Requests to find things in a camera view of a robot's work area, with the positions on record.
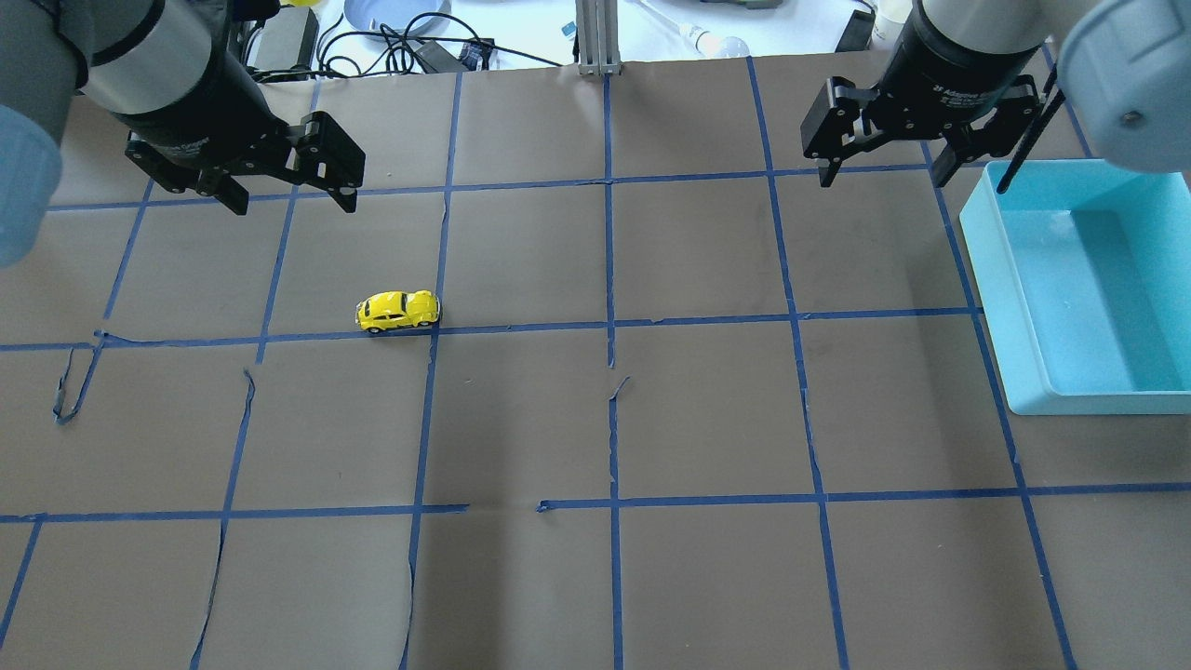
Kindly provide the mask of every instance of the toy car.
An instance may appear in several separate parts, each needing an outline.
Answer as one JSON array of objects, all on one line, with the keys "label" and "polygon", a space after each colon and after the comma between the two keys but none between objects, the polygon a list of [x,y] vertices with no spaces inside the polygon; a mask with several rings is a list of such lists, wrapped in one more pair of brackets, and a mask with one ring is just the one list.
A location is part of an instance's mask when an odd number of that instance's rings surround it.
[{"label": "toy car", "polygon": [[430,290],[388,290],[356,305],[356,325],[375,334],[394,327],[430,325],[438,320],[439,311],[438,298]]}]

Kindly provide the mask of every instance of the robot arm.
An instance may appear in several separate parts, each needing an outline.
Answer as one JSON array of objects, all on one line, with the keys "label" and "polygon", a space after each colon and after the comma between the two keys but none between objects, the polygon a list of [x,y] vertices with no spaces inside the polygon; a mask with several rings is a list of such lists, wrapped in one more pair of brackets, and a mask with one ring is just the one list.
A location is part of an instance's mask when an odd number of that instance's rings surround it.
[{"label": "robot arm", "polygon": [[1042,111],[1021,71],[1052,33],[1059,87],[1100,155],[1139,171],[1191,167],[1191,0],[915,0],[881,79],[830,77],[803,120],[821,184],[894,139],[947,140],[936,186],[1008,155]]},{"label": "robot arm", "polygon": [[231,2],[206,5],[219,25],[186,0],[5,0],[0,267],[33,244],[76,88],[129,126],[125,155],[167,190],[192,188],[242,214],[249,194],[235,176],[267,174],[355,211],[363,151],[325,112],[297,126],[274,115],[226,49]]}]

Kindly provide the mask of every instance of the power adapter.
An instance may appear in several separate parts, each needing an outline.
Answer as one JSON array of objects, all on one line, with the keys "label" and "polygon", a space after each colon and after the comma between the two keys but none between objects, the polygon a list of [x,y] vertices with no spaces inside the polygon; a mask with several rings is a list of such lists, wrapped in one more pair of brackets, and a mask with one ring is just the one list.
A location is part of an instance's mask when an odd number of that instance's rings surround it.
[{"label": "power adapter", "polygon": [[497,51],[493,46],[497,45],[497,40],[491,37],[481,37],[480,42],[482,44],[468,42],[459,52],[459,62],[472,71],[492,69],[492,56]]}]

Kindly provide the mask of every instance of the black cable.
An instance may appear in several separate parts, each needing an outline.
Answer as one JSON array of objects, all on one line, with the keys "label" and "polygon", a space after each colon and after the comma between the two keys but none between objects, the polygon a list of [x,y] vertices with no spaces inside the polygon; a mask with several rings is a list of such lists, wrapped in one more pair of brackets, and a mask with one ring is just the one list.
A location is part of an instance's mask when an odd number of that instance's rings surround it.
[{"label": "black cable", "polygon": [[[431,18],[431,17],[441,17],[441,18],[444,18],[444,19],[448,19],[450,21],[454,21],[454,23],[459,24],[464,30],[467,30],[469,33],[472,33],[472,38],[467,39],[467,38],[457,38],[457,37],[456,38],[451,38],[451,37],[426,37],[426,36],[413,37],[413,36],[410,35],[410,31],[413,29],[414,24],[417,24],[422,19]],[[335,25],[332,25],[330,29],[328,29],[326,32],[330,32],[336,26],[338,26],[339,23],[342,23],[342,20],[343,20],[343,15],[341,14],[339,20],[337,20],[335,23]],[[423,12],[420,14],[417,14],[412,19],[410,19],[410,23],[407,23],[405,25],[405,31],[397,31],[392,26],[382,24],[380,26],[380,30],[349,30],[349,31],[344,31],[344,32],[341,32],[339,35],[336,35],[336,36],[331,37],[325,43],[320,38],[319,42],[318,42],[318,44],[316,45],[316,57],[318,58],[318,65],[319,65],[319,68],[320,69],[328,69],[329,68],[329,64],[330,64],[331,60],[328,60],[326,55],[330,52],[331,46],[336,42],[338,42],[339,39],[344,38],[344,37],[350,37],[350,36],[355,36],[355,35],[363,35],[363,36],[369,36],[369,37],[380,37],[380,38],[385,39],[386,48],[382,51],[381,56],[386,60],[386,64],[388,65],[389,71],[392,71],[393,74],[410,74],[410,73],[413,71],[414,60],[412,58],[412,55],[413,55],[414,49],[413,49],[413,46],[410,45],[410,39],[416,39],[418,42],[437,40],[437,42],[470,43],[470,44],[475,44],[476,46],[480,46],[480,48],[487,48],[487,49],[492,49],[492,50],[495,50],[495,51],[504,51],[504,52],[507,52],[507,54],[513,54],[516,56],[520,56],[523,58],[529,58],[531,61],[536,61],[536,62],[544,63],[544,64],[548,64],[548,65],[554,65],[554,67],[561,67],[562,65],[562,63],[554,62],[554,61],[551,61],[549,58],[542,58],[542,57],[535,56],[532,54],[526,54],[525,51],[519,51],[517,49],[510,49],[507,46],[498,46],[498,45],[484,42],[480,38],[480,35],[475,31],[475,29],[473,29],[470,25],[468,25],[467,21],[464,21],[464,20],[462,20],[462,19],[460,19],[457,17],[454,17],[451,14],[448,14],[448,13],[444,13],[444,12]],[[394,39],[399,40],[400,44],[393,44]],[[394,60],[398,52],[400,54],[400,62],[397,62]],[[356,63],[354,60],[347,58],[347,57],[344,57],[342,60],[347,60],[347,61],[351,62],[353,65],[356,67],[357,70],[358,70],[358,63]],[[370,65],[367,69],[364,69],[363,71],[364,73],[369,73],[373,67],[374,65]]]},{"label": "black cable", "polygon": [[[1022,164],[1025,158],[1029,157],[1030,151],[1034,150],[1034,145],[1037,144],[1040,137],[1042,137],[1042,131],[1054,118],[1054,114],[1059,112],[1059,107],[1062,106],[1067,95],[1064,94],[1062,89],[1055,88],[1055,82],[1059,80],[1059,63],[1055,63],[1050,68],[1050,74],[1046,77],[1046,84],[1042,87],[1042,95],[1047,98],[1049,102],[1041,115],[1034,119],[1034,123],[1025,129],[1025,136],[1022,138],[1022,143],[1017,146],[1017,151],[1014,152],[1012,159],[1009,162],[1009,168],[1005,169],[1004,176],[1000,177],[1000,182],[997,183],[997,193],[1004,194],[1009,190],[1009,184],[1012,183],[1014,177],[1017,176],[1017,171],[1022,169]],[[1050,92],[1054,90],[1054,98],[1050,98]]]},{"label": "black cable", "polygon": [[420,14],[413,17],[412,19],[410,19],[410,23],[405,24],[405,35],[406,36],[410,35],[410,31],[413,30],[413,24],[418,23],[419,19],[429,18],[429,17],[442,17],[444,19],[453,20],[453,21],[457,23],[459,25],[463,26],[464,30],[467,30],[468,32],[470,32],[472,37],[474,37],[476,40],[480,39],[480,33],[475,32],[475,29],[473,29],[472,26],[467,25],[467,23],[464,23],[463,19],[457,18],[457,17],[453,17],[453,15],[447,14],[444,12],[422,12]]},{"label": "black cable", "polygon": [[326,69],[335,69],[335,68],[331,67],[331,63],[333,63],[335,61],[347,61],[347,62],[351,63],[351,67],[356,68],[355,76],[360,76],[360,75],[364,74],[364,70],[360,69],[360,63],[353,61],[351,58],[349,58],[347,56],[331,56],[330,58],[326,60]]},{"label": "black cable", "polygon": [[531,61],[537,61],[540,63],[545,63],[548,65],[554,65],[554,67],[557,67],[557,68],[562,67],[562,63],[556,63],[556,62],[554,62],[554,61],[551,61],[549,58],[543,58],[541,56],[535,56],[532,54],[526,54],[525,51],[518,51],[517,49],[510,49],[507,46],[500,46],[500,45],[497,45],[497,44],[488,44],[487,42],[476,42],[474,39],[464,39],[462,37],[419,37],[418,39],[426,39],[426,40],[434,39],[436,42],[467,42],[467,43],[470,43],[470,44],[475,44],[476,46],[488,46],[491,49],[495,49],[497,51],[505,51],[507,54],[513,54],[516,56],[520,56],[523,58],[529,58]]},{"label": "black cable", "polygon": [[244,38],[244,52],[241,57],[241,63],[248,64],[248,57],[252,52],[252,45],[256,44],[257,36],[264,30],[264,21],[256,21],[252,27],[248,30],[248,37]]},{"label": "black cable", "polygon": [[1009,190],[1009,184],[1014,181],[1014,176],[1017,175],[1017,170],[1022,169],[1022,163],[1025,162],[1027,156],[1034,149],[1034,144],[1037,143],[1039,138],[1042,137],[1042,131],[1046,129],[1054,114],[1059,113],[1059,108],[1062,107],[1064,101],[1067,96],[1062,93],[1062,89],[1055,89],[1054,98],[1047,105],[1046,111],[1042,115],[1030,124],[1030,127],[1025,131],[1025,137],[1022,138],[1022,145],[1017,148],[1017,152],[1014,154],[1014,159],[1009,162],[1009,168],[1005,169],[1004,176],[1000,177],[1000,182],[997,183],[997,193],[1004,194]]},{"label": "black cable", "polygon": [[333,24],[331,24],[331,27],[324,30],[323,33],[318,36],[318,40],[314,42],[314,52],[316,54],[318,54],[323,49],[323,40],[326,39],[326,37],[329,35],[331,35],[331,31],[333,31],[335,29],[339,27],[339,24],[343,23],[343,17],[344,17],[343,12],[339,12],[339,18],[336,19]]}]

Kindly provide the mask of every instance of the blue plastic bin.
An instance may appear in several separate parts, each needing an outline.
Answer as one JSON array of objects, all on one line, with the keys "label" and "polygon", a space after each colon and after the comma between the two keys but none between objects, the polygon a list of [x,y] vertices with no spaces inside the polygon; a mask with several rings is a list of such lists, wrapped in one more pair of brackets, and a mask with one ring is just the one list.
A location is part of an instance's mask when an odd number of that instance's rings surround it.
[{"label": "blue plastic bin", "polygon": [[1191,193],[1179,174],[990,163],[960,213],[1009,407],[1191,414]]}]

